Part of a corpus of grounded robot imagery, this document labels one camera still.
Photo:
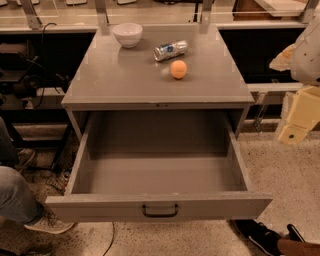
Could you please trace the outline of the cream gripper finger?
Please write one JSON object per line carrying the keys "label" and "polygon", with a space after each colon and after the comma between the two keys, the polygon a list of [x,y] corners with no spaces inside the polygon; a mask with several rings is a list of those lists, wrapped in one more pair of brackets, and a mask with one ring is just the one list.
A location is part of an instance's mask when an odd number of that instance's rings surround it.
{"label": "cream gripper finger", "polygon": [[295,50],[295,45],[287,46],[281,53],[279,53],[269,64],[269,67],[276,71],[285,71],[290,69],[292,61],[292,53]]}
{"label": "cream gripper finger", "polygon": [[283,118],[277,140],[288,146],[297,145],[320,122],[320,88],[306,86],[289,95],[289,109]]}

